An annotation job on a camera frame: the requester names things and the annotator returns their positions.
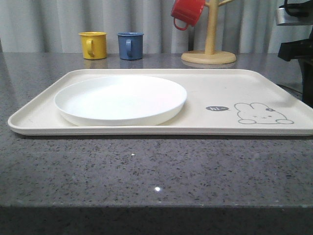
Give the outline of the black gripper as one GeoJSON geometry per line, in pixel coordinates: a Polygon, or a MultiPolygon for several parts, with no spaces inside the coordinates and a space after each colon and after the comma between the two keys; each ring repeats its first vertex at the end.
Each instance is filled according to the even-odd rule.
{"type": "Polygon", "coordinates": [[[313,102],[313,32],[308,39],[282,43],[278,57],[290,61],[297,59],[302,73],[302,101],[313,102]]]}

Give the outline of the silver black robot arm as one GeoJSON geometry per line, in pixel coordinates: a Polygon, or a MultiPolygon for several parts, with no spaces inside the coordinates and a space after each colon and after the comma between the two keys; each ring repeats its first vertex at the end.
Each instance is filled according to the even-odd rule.
{"type": "MultiPolygon", "coordinates": [[[[275,13],[277,25],[312,25],[313,2],[289,3],[287,0],[275,13]]],[[[298,60],[302,73],[302,101],[313,106],[313,34],[307,39],[282,43],[278,57],[290,61],[298,60]]]]}

